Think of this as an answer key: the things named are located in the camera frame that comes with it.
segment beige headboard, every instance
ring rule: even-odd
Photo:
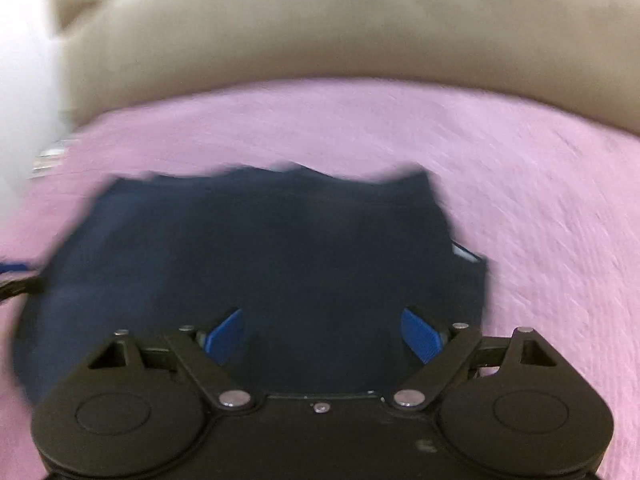
[[[55,0],[70,112],[239,82],[384,76],[640,133],[640,0]]]

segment white surface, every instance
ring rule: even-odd
[[[67,133],[47,0],[0,0],[0,224],[28,188],[34,158]]]

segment silver screw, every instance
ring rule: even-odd
[[[314,411],[316,413],[326,413],[331,409],[331,405],[328,402],[316,402],[314,404]]]
[[[251,395],[244,390],[229,390],[221,393],[218,400],[226,408],[242,408],[251,402]]]
[[[424,393],[418,390],[400,390],[394,394],[394,402],[403,408],[415,408],[425,400]]]

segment pink fabric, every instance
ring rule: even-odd
[[[34,183],[0,254],[43,258],[110,174],[204,173],[292,160],[370,178],[416,162],[455,237],[492,260],[485,329],[536,327],[616,419],[600,469],[640,478],[640,142],[557,110],[483,92],[378,80],[277,82],[104,115]],[[0,308],[0,478],[44,470],[7,364],[16,304]]]

